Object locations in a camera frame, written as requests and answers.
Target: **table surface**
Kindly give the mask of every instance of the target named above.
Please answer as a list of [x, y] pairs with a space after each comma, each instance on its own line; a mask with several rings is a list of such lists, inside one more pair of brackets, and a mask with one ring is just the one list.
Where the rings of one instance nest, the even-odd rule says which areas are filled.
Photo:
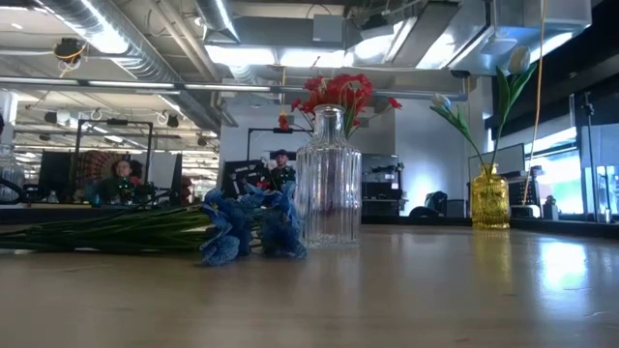
[[0, 346], [618, 347], [619, 243], [363, 226], [307, 260], [0, 254]]

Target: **ribbed glass vase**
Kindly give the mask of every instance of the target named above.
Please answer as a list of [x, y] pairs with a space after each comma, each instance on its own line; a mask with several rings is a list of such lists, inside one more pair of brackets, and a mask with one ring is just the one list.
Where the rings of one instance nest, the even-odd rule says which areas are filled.
[[318, 105], [311, 141], [297, 151], [295, 203], [307, 247], [356, 247], [361, 225], [361, 152], [344, 136], [343, 109]]
[[505, 178], [496, 175], [497, 165], [481, 166], [482, 174], [473, 180], [473, 228], [510, 228], [510, 195]]

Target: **yellow vase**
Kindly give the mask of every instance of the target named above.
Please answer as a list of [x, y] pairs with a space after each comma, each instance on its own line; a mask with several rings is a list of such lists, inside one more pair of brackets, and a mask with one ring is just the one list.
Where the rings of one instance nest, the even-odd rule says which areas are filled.
[[497, 165], [482, 166], [482, 174], [473, 180], [473, 228], [510, 228], [510, 195], [505, 178], [496, 175]]

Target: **blue flower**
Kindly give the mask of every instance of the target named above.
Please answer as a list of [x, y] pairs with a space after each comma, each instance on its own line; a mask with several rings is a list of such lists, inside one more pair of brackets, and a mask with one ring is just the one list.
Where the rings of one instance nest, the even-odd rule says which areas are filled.
[[218, 188], [213, 188], [206, 192], [204, 195], [204, 201], [202, 202], [202, 212], [206, 214], [215, 226], [220, 231], [225, 230], [223, 234], [227, 233], [231, 226], [228, 227], [228, 215], [220, 210], [220, 205], [223, 202], [223, 192]]
[[236, 258], [240, 241], [233, 236], [219, 236], [200, 247], [202, 265], [221, 266]]
[[228, 234], [238, 240], [237, 253], [246, 256], [251, 253], [250, 242], [251, 220], [246, 217], [242, 205], [232, 198], [224, 198], [223, 192], [213, 188], [204, 196], [202, 211], [211, 218], [211, 221], [224, 231], [221, 236]]
[[294, 183], [284, 184], [281, 195], [274, 201], [273, 211], [263, 219], [261, 237], [267, 256], [304, 258], [308, 254], [300, 241], [301, 229], [292, 201], [294, 189]]

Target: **green leaf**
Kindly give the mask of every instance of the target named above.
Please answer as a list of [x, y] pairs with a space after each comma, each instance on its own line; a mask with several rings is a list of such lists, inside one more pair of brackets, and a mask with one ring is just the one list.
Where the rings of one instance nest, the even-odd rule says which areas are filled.
[[471, 135], [469, 134], [469, 130], [468, 130], [468, 126], [466, 125], [465, 122], [461, 122], [457, 116], [455, 116], [451, 110], [448, 110], [444, 107], [436, 107], [436, 106], [431, 106], [430, 109], [434, 112], [436, 112], [437, 114], [441, 115], [445, 120], [447, 120], [450, 124], [452, 124], [452, 126], [454, 126], [457, 131], [459, 131], [460, 133], [462, 133], [462, 135], [464, 135], [464, 137], [471, 143]]
[[496, 67], [496, 79], [499, 84], [499, 115], [501, 115], [502, 122], [505, 122], [511, 105], [510, 85], [499, 67]]
[[456, 109], [457, 109], [457, 122], [459, 123], [459, 126], [463, 130], [466, 130], [467, 133], [469, 133], [468, 124], [466, 123], [466, 120], [462, 117], [460, 113], [460, 106], [456, 105]]
[[535, 71], [536, 68], [538, 68], [538, 64], [537, 63], [532, 64], [529, 67], [529, 70], [527, 70], [524, 74], [520, 75], [517, 78], [516, 82], [514, 83], [514, 89], [512, 90], [512, 95], [510, 97], [509, 108], [511, 108], [512, 105], [514, 105], [514, 103], [520, 96], [520, 93], [522, 93], [522, 89], [524, 88], [526, 83], [529, 82], [529, 79], [533, 75], [533, 72]]
[[456, 128], [458, 127], [457, 118], [456, 116], [454, 116], [452, 111], [444, 107], [437, 107], [437, 106], [431, 106], [430, 109], [436, 112], [437, 114], [441, 115], [445, 120], [447, 120], [447, 122], [451, 123], [452, 126]]

